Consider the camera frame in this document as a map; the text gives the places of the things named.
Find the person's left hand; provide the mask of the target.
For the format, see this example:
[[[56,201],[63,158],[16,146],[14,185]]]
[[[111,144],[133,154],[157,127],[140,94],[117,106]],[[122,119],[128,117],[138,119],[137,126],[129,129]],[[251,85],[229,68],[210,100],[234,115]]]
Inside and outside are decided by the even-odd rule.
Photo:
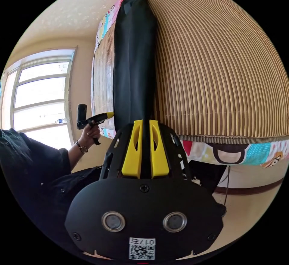
[[[93,124],[90,126],[87,124],[82,131],[81,137],[78,140],[78,144],[82,147],[89,149],[95,144],[94,140],[100,138],[100,129],[98,125]]]

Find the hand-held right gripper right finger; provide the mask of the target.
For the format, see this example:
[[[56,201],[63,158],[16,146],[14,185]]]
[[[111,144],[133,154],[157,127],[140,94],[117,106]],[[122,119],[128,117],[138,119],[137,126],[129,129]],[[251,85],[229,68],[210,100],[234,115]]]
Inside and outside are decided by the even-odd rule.
[[[151,177],[165,177],[169,174],[169,165],[166,158],[164,144],[158,121],[149,121]]]

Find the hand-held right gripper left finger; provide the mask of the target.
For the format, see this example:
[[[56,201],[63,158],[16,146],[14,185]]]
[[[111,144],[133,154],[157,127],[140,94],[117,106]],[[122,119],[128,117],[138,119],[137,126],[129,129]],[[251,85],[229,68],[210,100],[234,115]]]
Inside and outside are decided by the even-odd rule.
[[[140,178],[141,176],[142,137],[143,120],[134,121],[121,170],[124,177]]]

